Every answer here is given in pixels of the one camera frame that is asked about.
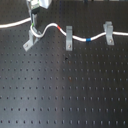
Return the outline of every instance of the white cable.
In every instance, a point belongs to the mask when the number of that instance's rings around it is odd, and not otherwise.
[[[91,41],[96,40],[96,39],[98,39],[99,37],[104,36],[104,35],[106,35],[106,32],[103,32],[103,33],[101,33],[101,34],[99,34],[99,35],[97,35],[97,36],[91,37]]]
[[[21,21],[15,22],[15,23],[0,25],[0,28],[14,27],[14,26],[17,26],[17,25],[20,25],[20,24],[24,24],[24,23],[29,22],[29,21],[31,21],[31,18],[27,18],[25,20],[21,20]]]
[[[49,25],[47,25],[47,26],[45,27],[44,32],[43,32],[43,34],[41,34],[41,35],[39,35],[39,34],[37,34],[36,32],[34,32],[34,30],[33,30],[33,28],[32,28],[32,25],[31,25],[30,29],[31,29],[31,31],[32,31],[32,33],[33,33],[33,35],[34,35],[35,37],[37,37],[37,38],[42,38],[42,37],[44,36],[45,32],[47,31],[47,29],[48,29],[49,27],[52,27],[52,26],[58,27],[58,25],[57,25],[56,23],[51,23],[51,24],[49,24]],[[64,36],[66,36],[66,33],[65,33],[61,28],[60,28],[60,31],[61,31],[61,33],[62,33]],[[99,38],[99,37],[101,37],[101,36],[104,36],[105,34],[106,34],[105,32],[104,32],[104,33],[101,33],[101,34],[99,34],[99,35],[97,35],[97,36],[92,37],[91,40],[95,40],[95,39],[97,39],[97,38]],[[86,42],[86,40],[87,40],[86,38],[80,38],[80,37],[77,37],[77,36],[74,36],[74,35],[73,35],[73,39],[78,40],[78,41],[81,41],[81,42]]]
[[[128,36],[128,33],[123,33],[123,32],[113,32],[113,34],[119,36]]]
[[[46,28],[44,29],[43,34],[41,34],[41,35],[38,35],[36,32],[33,31],[32,25],[31,25],[30,29],[31,29],[31,31],[32,31],[32,33],[33,33],[33,35],[34,35],[35,37],[37,37],[37,38],[42,38],[42,37],[44,36],[46,30],[47,30],[49,27],[52,27],[52,26],[57,27],[58,25],[55,24],[55,23],[51,23],[51,24],[47,25]]]

